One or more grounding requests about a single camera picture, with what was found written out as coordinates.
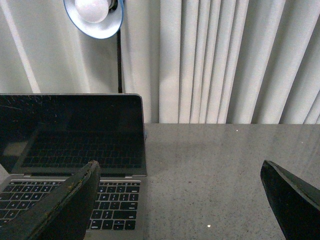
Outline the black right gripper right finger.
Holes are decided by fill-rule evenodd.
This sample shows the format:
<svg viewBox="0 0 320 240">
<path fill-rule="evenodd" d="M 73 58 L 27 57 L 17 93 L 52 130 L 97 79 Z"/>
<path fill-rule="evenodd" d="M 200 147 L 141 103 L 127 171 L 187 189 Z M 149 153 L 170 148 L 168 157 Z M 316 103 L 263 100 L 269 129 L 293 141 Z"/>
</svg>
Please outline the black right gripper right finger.
<svg viewBox="0 0 320 240">
<path fill-rule="evenodd" d="M 265 160 L 260 178 L 287 240 L 320 238 L 320 190 L 278 164 Z"/>
</svg>

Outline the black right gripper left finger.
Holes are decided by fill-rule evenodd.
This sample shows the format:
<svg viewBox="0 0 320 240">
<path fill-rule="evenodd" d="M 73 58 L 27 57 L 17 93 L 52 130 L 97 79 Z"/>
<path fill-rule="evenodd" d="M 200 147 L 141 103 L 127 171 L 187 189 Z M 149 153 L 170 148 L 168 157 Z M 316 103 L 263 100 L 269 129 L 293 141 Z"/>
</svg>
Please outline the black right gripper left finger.
<svg viewBox="0 0 320 240">
<path fill-rule="evenodd" d="M 0 229 L 2 240 L 82 240 L 100 182 L 100 165 L 90 161 L 32 208 Z"/>
</svg>

